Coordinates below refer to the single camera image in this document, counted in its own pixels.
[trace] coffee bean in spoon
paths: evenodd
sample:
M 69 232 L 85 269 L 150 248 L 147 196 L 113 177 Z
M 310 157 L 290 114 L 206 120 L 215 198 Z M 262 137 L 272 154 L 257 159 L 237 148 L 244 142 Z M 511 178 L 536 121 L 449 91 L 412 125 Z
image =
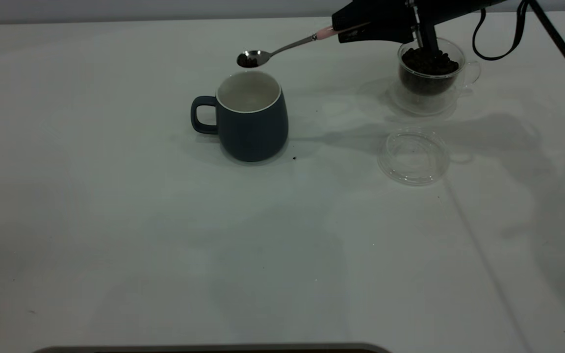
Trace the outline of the coffee bean in spoon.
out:
M 258 67 L 258 61 L 255 58 L 249 58 L 245 54 L 238 56 L 237 63 L 240 67 L 245 67 L 247 69 Z

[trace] gray wall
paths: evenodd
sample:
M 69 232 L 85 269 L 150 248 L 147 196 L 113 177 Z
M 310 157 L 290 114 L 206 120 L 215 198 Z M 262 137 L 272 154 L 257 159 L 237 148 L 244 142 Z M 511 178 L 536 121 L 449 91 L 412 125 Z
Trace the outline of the gray wall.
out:
M 328 16 L 350 0 L 0 0 L 0 23 Z M 565 0 L 539 0 L 565 10 Z M 508 0 L 495 11 L 515 11 Z

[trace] metal spoon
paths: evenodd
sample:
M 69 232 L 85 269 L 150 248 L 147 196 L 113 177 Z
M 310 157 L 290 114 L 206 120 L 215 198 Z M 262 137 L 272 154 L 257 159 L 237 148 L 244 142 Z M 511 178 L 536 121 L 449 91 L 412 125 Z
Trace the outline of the metal spoon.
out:
M 302 39 L 302 40 L 299 40 L 295 43 L 291 43 L 289 45 L 286 45 L 285 47 L 282 47 L 282 48 L 276 50 L 273 53 L 267 53 L 266 51 L 263 51 L 263 50 L 249 50 L 249 51 L 246 50 L 237 57 L 237 64 L 240 67 L 245 67 L 246 69 L 252 69 L 254 67 L 259 67 L 259 66 L 265 65 L 265 63 L 269 62 L 269 59 L 271 59 L 272 56 L 274 56 L 278 53 L 281 53 L 281 52 L 283 52 L 287 49 L 299 47 L 300 45 L 315 42 L 316 40 L 323 40 L 323 39 L 326 39 L 326 38 L 330 38 L 330 37 L 332 37 L 336 34 L 346 32 L 346 31 L 351 31 L 352 29 L 359 28 L 359 27 L 365 26 L 365 25 L 367 25 L 367 23 L 363 23 L 362 25 L 354 26 L 354 27 L 351 27 L 351 28 L 348 28 L 348 29 L 344 29 L 343 31 L 336 31 L 336 30 L 333 29 L 332 26 L 326 27 L 324 29 L 319 30 L 316 34 L 314 34 L 312 36 L 308 36 L 305 39 Z

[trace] clear plastic lid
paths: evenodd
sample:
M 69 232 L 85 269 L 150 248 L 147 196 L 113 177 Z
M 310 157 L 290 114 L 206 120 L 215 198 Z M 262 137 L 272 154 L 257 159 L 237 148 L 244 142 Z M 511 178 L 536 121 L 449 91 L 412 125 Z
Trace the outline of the clear plastic lid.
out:
M 429 185 L 448 170 L 450 156 L 442 139 L 421 127 L 394 130 L 379 149 L 379 167 L 392 179 L 408 185 Z

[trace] mug rim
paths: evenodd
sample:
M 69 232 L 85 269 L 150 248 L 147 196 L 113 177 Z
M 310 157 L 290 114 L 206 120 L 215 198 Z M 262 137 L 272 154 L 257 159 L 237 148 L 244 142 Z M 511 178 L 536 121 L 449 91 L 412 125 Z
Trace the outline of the mug rim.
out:
M 276 99 L 274 99 L 274 101 L 271 102 L 267 107 L 264 107 L 264 108 L 261 108 L 261 109 L 258 109 L 258 110 L 251 110 L 249 112 L 235 110 L 235 109 L 231 109 L 231 108 L 226 107 L 226 105 L 224 103 L 222 103 L 222 101 L 219 99 L 219 89 L 222 88 L 224 83 L 226 83 L 226 81 L 229 80 L 230 78 L 232 78 L 234 76 L 245 75 L 245 74 L 259 74 L 259 75 L 268 76 L 269 78 L 271 78 L 276 83 L 276 86 L 278 86 L 278 96 L 276 96 Z M 267 109 L 271 108 L 274 104 L 276 104 L 278 102 L 278 100 L 280 100 L 282 94 L 283 94 L 283 88 L 281 87 L 280 83 L 278 83 L 278 80 L 276 80 L 270 74 L 267 74 L 263 71 L 258 71 L 258 70 L 244 70 L 244 71 L 239 71 L 239 72 L 232 74 L 232 75 L 228 76 L 227 78 L 225 78 L 222 81 L 222 83 L 220 83 L 220 85 L 217 87 L 217 90 L 215 90 L 215 99 L 217 99 L 217 102 L 220 103 L 220 105 L 222 107 L 224 107 L 224 109 L 229 110 L 231 112 L 235 112 L 237 114 L 254 114 L 254 113 L 262 112 L 263 110 L 267 110 Z
M 401 53 L 402 48 L 403 48 L 405 45 L 409 44 L 409 43 L 403 43 L 403 44 L 399 47 L 399 49 L 398 49 L 398 61 L 400 62 L 401 67 L 403 67 L 405 70 L 407 70 L 410 74 L 413 74 L 413 75 L 415 75 L 415 76 L 424 77 L 424 78 L 450 78 L 450 77 L 453 77 L 453 76 L 457 76 L 461 71 L 463 71 L 463 68 L 466 67 L 466 65 L 467 65 L 467 63 L 468 63 L 468 62 L 466 61 L 466 54 L 463 53 L 462 49 L 461 49 L 457 44 L 455 44 L 455 43 L 453 43 L 453 42 L 447 40 L 446 38 L 438 37 L 437 39 L 438 39 L 438 40 L 442 40 L 442 41 L 444 41 L 444 42 L 446 42 L 446 43 L 452 45 L 452 46 L 455 47 L 455 49 L 457 49 L 457 50 L 460 52 L 460 54 L 462 55 L 462 58 L 463 58 L 463 65 L 459 65 L 459 69 L 457 69 L 457 71 L 453 71 L 453 72 L 451 72 L 450 74 L 446 74 L 446 75 L 429 75 L 429 74 L 423 74 L 423 73 L 421 73 L 421 72 L 417 72 L 417 71 L 411 69 L 410 67 L 408 67 L 408 66 L 402 61 L 402 53 Z

